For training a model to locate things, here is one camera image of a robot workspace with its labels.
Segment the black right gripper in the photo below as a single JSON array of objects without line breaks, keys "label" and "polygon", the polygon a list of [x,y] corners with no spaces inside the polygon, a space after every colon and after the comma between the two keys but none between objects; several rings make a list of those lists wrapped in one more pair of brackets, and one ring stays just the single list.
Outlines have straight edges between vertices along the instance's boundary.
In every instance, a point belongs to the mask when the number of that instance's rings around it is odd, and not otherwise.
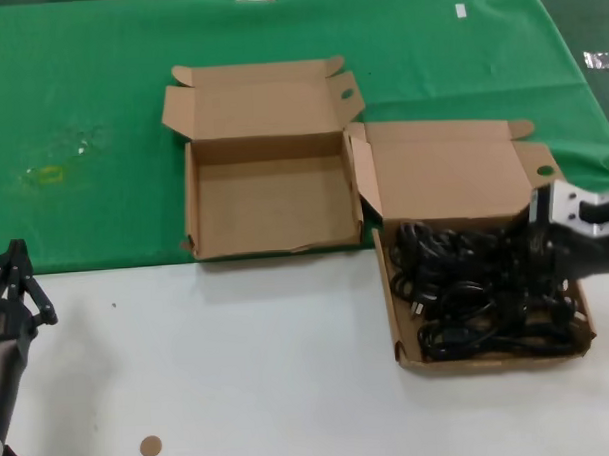
[{"label": "black right gripper", "polygon": [[528,271],[537,277],[577,281],[609,273],[609,224],[579,218],[523,223]]}]

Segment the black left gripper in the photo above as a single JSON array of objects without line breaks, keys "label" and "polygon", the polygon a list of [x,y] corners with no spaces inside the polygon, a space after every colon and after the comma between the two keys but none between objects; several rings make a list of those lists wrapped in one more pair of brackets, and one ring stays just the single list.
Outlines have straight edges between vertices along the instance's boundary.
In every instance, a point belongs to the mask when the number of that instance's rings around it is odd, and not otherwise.
[{"label": "black left gripper", "polygon": [[[58,318],[49,297],[35,279],[23,239],[11,241],[7,250],[0,254],[0,296],[7,288],[10,268],[10,285],[16,285],[18,295],[6,294],[0,298],[0,359],[28,358],[31,343],[38,334],[37,327],[56,325]],[[24,293],[35,303],[38,314],[25,306]]]}]

